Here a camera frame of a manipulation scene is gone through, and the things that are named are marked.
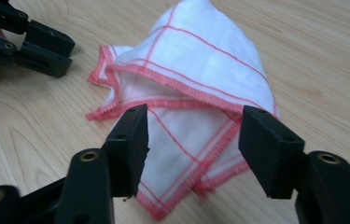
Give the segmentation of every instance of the wooden table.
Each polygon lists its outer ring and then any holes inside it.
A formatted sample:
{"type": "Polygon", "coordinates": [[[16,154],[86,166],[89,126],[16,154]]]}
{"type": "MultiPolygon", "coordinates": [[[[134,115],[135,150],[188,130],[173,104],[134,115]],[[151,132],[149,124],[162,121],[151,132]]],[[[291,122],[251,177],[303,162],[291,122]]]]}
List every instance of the wooden table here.
{"type": "MultiPolygon", "coordinates": [[[[67,76],[0,66],[0,185],[22,194],[65,176],[71,157],[99,147],[114,120],[89,122],[108,90],[86,81],[104,44],[136,45],[175,0],[11,0],[77,43],[67,76]]],[[[283,122],[350,162],[350,0],[216,0],[256,43],[283,122]]],[[[9,35],[16,43],[21,36],[9,35]]],[[[153,223],[136,200],[115,200],[117,223],[153,223]]],[[[294,200],[265,198],[251,172],[205,202],[186,197],[162,223],[297,223],[294,200]]]]}

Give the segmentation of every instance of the light wood tabletop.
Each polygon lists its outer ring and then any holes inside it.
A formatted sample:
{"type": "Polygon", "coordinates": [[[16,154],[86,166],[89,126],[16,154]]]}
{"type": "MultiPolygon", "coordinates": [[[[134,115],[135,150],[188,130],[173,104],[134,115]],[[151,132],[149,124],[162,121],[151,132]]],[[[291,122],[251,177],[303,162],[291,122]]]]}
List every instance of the light wood tabletop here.
{"type": "MultiPolygon", "coordinates": [[[[77,43],[67,75],[0,66],[0,185],[27,194],[64,177],[78,151],[100,147],[115,122],[87,121],[108,89],[87,82],[100,45],[134,46],[176,0],[11,0],[77,43]]],[[[306,142],[350,162],[350,0],[214,0],[252,39],[282,121],[306,142]]],[[[22,36],[7,34],[14,43],[22,36]]],[[[251,172],[207,200],[189,194],[161,223],[298,223],[294,199],[270,200],[251,172]]],[[[115,199],[117,223],[155,223],[135,200],[115,199]]]]}

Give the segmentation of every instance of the white cloth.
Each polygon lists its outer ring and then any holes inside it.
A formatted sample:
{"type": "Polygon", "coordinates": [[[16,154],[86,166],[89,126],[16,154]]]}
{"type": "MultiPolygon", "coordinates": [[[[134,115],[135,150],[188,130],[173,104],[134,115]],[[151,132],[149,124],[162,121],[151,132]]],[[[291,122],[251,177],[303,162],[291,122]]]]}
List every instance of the white cloth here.
{"type": "Polygon", "coordinates": [[[133,48],[102,46],[89,81],[111,91],[88,119],[148,104],[137,200],[155,219],[248,168],[237,146],[244,105],[279,116],[254,44],[208,0],[171,7],[133,48]]]}

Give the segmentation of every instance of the cloth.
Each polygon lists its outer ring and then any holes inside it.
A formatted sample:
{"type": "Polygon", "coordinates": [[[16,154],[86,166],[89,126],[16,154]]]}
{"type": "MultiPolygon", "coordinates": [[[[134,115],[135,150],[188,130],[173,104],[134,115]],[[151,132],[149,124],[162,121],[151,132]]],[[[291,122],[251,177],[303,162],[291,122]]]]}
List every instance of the cloth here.
{"type": "Polygon", "coordinates": [[[279,116],[253,42],[208,0],[169,8],[135,47],[101,46],[91,83],[110,88],[87,119],[148,105],[150,151],[137,201],[157,220],[247,170],[238,150],[244,105],[279,116]]]}

